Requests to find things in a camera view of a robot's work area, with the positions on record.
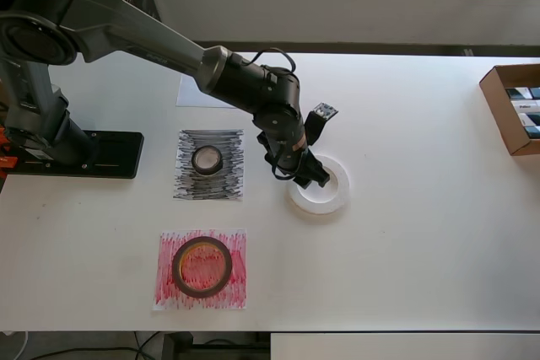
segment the dark tape roll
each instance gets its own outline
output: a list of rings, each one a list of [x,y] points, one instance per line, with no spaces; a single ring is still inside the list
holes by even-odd
[[[196,290],[194,288],[189,287],[182,279],[181,260],[184,257],[184,255],[188,253],[190,250],[196,248],[198,245],[205,245],[205,244],[209,244],[210,246],[218,250],[223,255],[225,268],[224,268],[222,277],[213,287],[207,288],[205,290]],[[175,258],[172,261],[172,278],[175,282],[175,285],[185,295],[188,295],[193,298],[208,298],[219,293],[221,290],[224,289],[224,287],[229,282],[230,273],[232,271],[233,271],[233,260],[232,260],[232,257],[230,256],[229,249],[227,248],[227,246],[225,246],[223,242],[215,238],[212,238],[210,236],[199,236],[197,238],[188,240],[185,244],[183,244],[180,247],[180,249],[178,249],[178,251],[175,254]]]
[[[204,153],[214,153],[217,157],[215,164],[209,167],[203,167],[198,164],[198,157]],[[223,168],[223,156],[221,155],[221,151],[213,145],[205,145],[204,147],[197,148],[192,155],[192,166],[200,175],[210,176],[214,173],[218,173]]]

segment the paper sheet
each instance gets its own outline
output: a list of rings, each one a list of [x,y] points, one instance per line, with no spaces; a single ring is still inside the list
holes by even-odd
[[[209,298],[192,298],[176,287],[172,278],[175,253],[188,240],[198,236],[211,236],[229,249],[233,269],[229,282],[218,294]],[[208,231],[163,232],[159,242],[158,274],[154,291],[154,310],[191,309],[243,309],[246,307],[246,231],[244,229]]]
[[[222,154],[223,168],[200,175],[192,166],[197,148],[213,145]],[[244,195],[244,130],[181,130],[176,152],[173,197],[180,200],[238,200]]]
[[[234,109],[219,99],[208,96],[201,92],[191,76],[181,75],[180,87],[178,89],[177,107],[225,107]]]

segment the cable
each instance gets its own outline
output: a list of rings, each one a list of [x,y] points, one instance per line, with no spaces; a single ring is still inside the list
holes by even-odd
[[[147,344],[149,341],[151,341],[152,339],[154,339],[159,333],[160,333],[159,331],[153,333],[153,334],[151,335],[151,337],[149,337],[146,341],[144,341],[144,343],[142,344],[142,346],[141,346],[141,347],[139,348],[139,350],[138,350],[137,356],[135,356],[135,360],[138,360],[138,355],[141,354],[141,353],[143,353],[143,348],[146,346],[146,344]]]
[[[272,72],[273,74],[275,74],[276,76],[287,76],[287,75],[291,75],[294,73],[294,71],[296,70],[296,62],[294,62],[294,59],[285,51],[283,50],[280,50],[279,48],[265,48],[264,50],[262,51],[259,51],[251,61],[249,61],[248,63],[244,63],[243,65],[245,67],[248,67],[250,66],[253,62],[255,62],[257,59],[259,59],[259,57],[264,54],[265,52],[269,52],[269,51],[276,51],[276,52],[279,52],[281,55],[285,56],[285,58],[287,58],[287,61],[289,61],[290,63],[290,71],[287,71],[285,73],[283,72],[280,72],[280,71],[276,71],[274,69],[270,69],[270,67],[267,67],[267,69],[270,70],[270,72]]]
[[[236,345],[233,341],[230,341],[229,339],[212,339],[211,341],[207,341],[204,343],[205,345],[211,345],[212,343],[215,343],[216,341],[222,341],[224,343],[227,343],[228,345]]]
[[[71,352],[137,352],[137,354],[143,353],[140,349],[134,349],[133,347],[79,347],[76,349],[67,349],[61,350],[60,352],[42,354],[38,357],[33,357],[30,360],[39,360],[40,358],[53,357]],[[147,353],[144,353],[144,355],[146,355],[150,360],[155,360],[155,358],[153,358]]]
[[[26,348],[26,345],[28,344],[28,331],[24,333],[24,343],[23,346],[20,348],[19,353],[17,353],[17,356],[13,360],[17,360],[21,354],[23,354],[24,349]]]
[[[302,164],[304,163],[307,149],[304,152],[302,152],[300,156],[300,162],[298,163],[296,170],[291,175],[288,175],[288,176],[276,175],[276,169],[278,168],[279,160],[281,159],[281,155],[283,155],[284,152],[285,152],[285,145],[281,144],[279,146],[278,152],[276,153],[276,157],[274,158],[273,163],[272,163],[272,174],[273,174],[273,177],[275,177],[278,180],[292,180],[298,174],[298,171],[300,170],[300,168],[302,167]]]
[[[133,334],[135,335],[135,342],[137,343],[138,350],[141,350],[141,345],[138,342],[137,332],[134,330]],[[146,357],[146,353],[141,353],[141,354],[143,355],[143,358],[145,358],[146,360],[149,360],[149,358]]]

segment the white table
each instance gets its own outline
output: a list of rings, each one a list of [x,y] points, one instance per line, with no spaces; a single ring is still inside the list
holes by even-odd
[[[82,128],[142,132],[143,155],[135,180],[8,177],[0,330],[540,328],[540,157],[506,152],[478,87],[532,60],[294,58],[304,114],[340,110],[314,151],[352,203],[326,218],[286,202],[249,115],[176,108],[177,73],[122,53],[52,67]],[[181,128],[246,129],[243,202],[173,201]],[[247,309],[152,312],[160,233],[197,224],[247,229]]]
[[[538,360],[540,335],[272,333],[272,360]]]

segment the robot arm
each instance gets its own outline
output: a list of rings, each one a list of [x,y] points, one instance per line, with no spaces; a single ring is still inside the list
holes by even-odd
[[[52,89],[47,65],[125,51],[195,78],[205,94],[253,114],[265,159],[282,180],[323,187],[327,172],[309,150],[337,112],[321,104],[304,123],[292,70],[259,66],[222,46],[203,49],[123,0],[0,0],[0,78],[11,99],[6,135],[39,158],[80,164],[93,144]]]

